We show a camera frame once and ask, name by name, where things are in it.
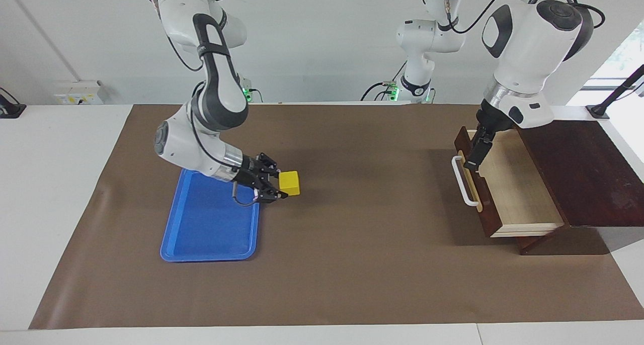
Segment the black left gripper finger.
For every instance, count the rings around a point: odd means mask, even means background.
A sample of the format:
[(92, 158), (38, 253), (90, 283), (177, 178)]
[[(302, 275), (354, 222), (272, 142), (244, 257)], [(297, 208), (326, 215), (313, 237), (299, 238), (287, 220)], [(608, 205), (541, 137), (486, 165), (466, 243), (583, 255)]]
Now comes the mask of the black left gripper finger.
[(464, 167), (470, 171), (478, 171), (486, 157), (486, 129), (477, 129), (471, 139), (471, 150), (465, 158)]
[(474, 135), (474, 166), (479, 167), (493, 145), (494, 132), (477, 132)]

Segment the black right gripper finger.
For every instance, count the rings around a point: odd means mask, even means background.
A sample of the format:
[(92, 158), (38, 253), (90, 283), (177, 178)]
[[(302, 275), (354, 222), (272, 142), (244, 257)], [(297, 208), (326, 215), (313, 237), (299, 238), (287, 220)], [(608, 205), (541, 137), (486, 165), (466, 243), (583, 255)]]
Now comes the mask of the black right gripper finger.
[(286, 199), (288, 194), (276, 189), (276, 187), (269, 185), (260, 189), (256, 189), (256, 202), (261, 204), (269, 204), (278, 199)]
[(276, 161), (274, 161), (267, 154), (260, 152), (259, 164), (260, 164), (260, 168), (259, 168), (260, 173), (263, 173), (269, 177), (274, 177), (274, 178), (279, 177), (280, 169), (278, 168)]

